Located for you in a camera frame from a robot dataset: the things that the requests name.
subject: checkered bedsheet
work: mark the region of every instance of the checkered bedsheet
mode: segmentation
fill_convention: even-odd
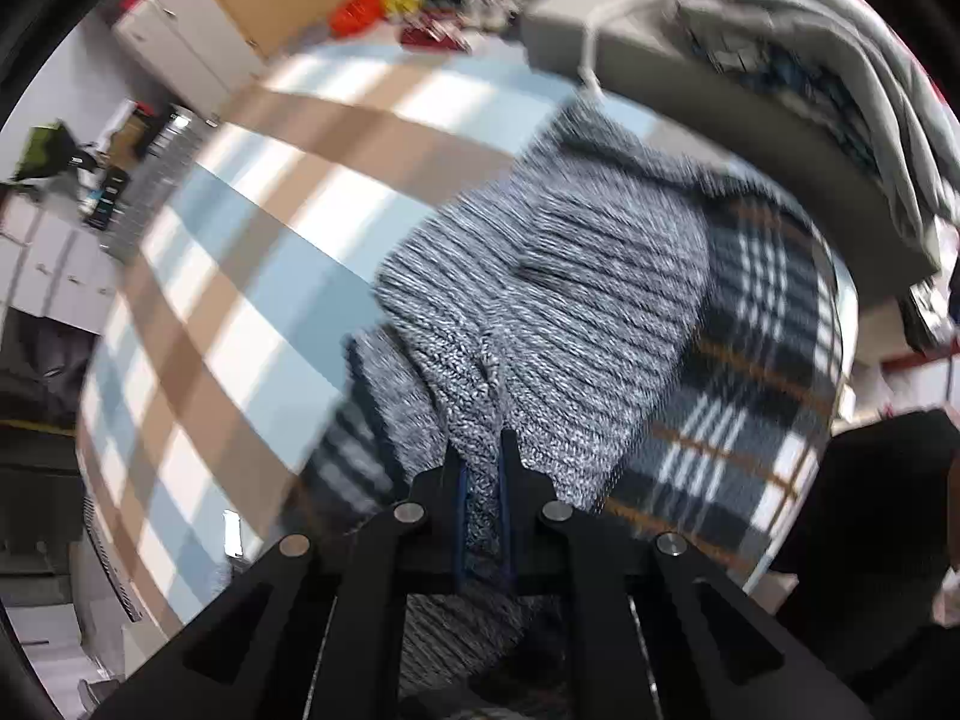
[[[246,557],[280,535],[347,386],[343,338],[381,319],[378,263],[576,91],[520,64],[344,44],[230,105],[128,265],[80,404],[104,546],[167,635],[226,582],[225,509]],[[745,169],[640,105],[605,106],[654,148]]]

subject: dark plaid cloth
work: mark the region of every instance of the dark plaid cloth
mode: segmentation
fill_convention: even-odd
[[[448,435],[486,482],[485,431],[502,420],[528,463],[556,464],[561,497],[640,538],[678,530],[741,583],[771,557],[829,436],[841,358],[832,255],[780,190],[664,157],[577,103],[509,179],[467,193],[398,252],[377,292],[397,327],[349,343],[352,397],[304,471],[312,500],[288,507],[285,527],[359,524],[438,464]],[[648,261],[656,272],[624,269]],[[638,301],[644,291],[653,297]],[[566,314],[550,313],[557,295]],[[689,324],[670,314],[689,305]],[[542,376],[584,361],[608,386]],[[531,381],[546,387],[541,402],[517,389]],[[575,421],[583,413],[597,422]],[[493,516],[488,498],[475,496],[473,514]],[[414,600],[401,674],[409,716],[493,716],[491,706],[563,716],[551,703],[562,658],[544,636],[555,615],[496,598],[490,576],[477,583],[466,603]],[[539,671],[548,688],[523,688],[511,653],[524,648],[553,653]]]

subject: metal screw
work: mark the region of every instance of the metal screw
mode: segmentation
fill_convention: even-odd
[[[656,549],[664,555],[677,557],[686,552],[686,539],[679,533],[661,533],[656,537]]]
[[[566,522],[573,517],[573,507],[563,501],[550,501],[544,504],[542,509],[544,517],[551,522]]]
[[[302,533],[285,536],[284,540],[280,541],[280,554],[283,557],[299,557],[305,555],[308,549],[310,549],[310,539]]]
[[[397,519],[397,522],[405,522],[408,524],[420,522],[424,514],[426,514],[424,507],[419,503],[401,503],[394,509],[394,517]]]

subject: white wall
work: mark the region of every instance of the white wall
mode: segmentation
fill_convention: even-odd
[[[63,119],[78,143],[92,141],[124,98],[159,105],[170,95],[102,20],[87,16],[56,47],[0,131],[0,180],[13,175],[31,127]]]

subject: triangular cutout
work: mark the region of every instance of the triangular cutout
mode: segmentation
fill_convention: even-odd
[[[784,665],[784,656],[710,584],[698,581],[697,596],[724,669],[734,685],[745,685]]]
[[[221,685],[232,685],[240,673],[271,592],[270,584],[258,584],[209,635],[189,649],[184,665]]]

